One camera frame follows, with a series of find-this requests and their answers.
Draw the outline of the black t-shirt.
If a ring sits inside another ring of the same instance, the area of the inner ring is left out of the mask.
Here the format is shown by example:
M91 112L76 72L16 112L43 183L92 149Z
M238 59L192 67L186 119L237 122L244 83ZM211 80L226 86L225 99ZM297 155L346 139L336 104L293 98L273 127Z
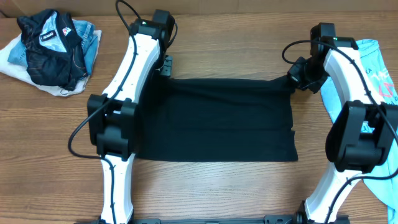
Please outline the black t-shirt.
M140 101L138 157L168 162L294 162L288 78L153 77Z

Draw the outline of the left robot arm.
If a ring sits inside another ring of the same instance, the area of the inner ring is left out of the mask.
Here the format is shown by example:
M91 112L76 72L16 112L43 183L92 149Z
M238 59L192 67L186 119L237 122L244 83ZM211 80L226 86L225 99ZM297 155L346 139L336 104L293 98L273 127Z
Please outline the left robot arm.
M135 158L136 118L141 93L149 77L159 74L165 52L174 40L175 19L155 10L151 20L129 25L124 58L101 95L87 102L90 141L101 159L104 180L103 209L98 223L131 223L132 165Z

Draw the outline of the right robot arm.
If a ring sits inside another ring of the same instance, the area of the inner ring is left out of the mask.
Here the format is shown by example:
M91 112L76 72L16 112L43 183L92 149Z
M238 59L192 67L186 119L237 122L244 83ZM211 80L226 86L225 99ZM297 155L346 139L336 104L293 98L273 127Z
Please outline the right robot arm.
M349 223L338 210L354 186L386 162L397 142L397 106L387 104L372 87L356 41L338 37L334 24L314 26L307 42L310 58L292 62L287 76L294 87L314 93L331 78L341 111L326 138L325 173L297 212L282 215L279 223Z

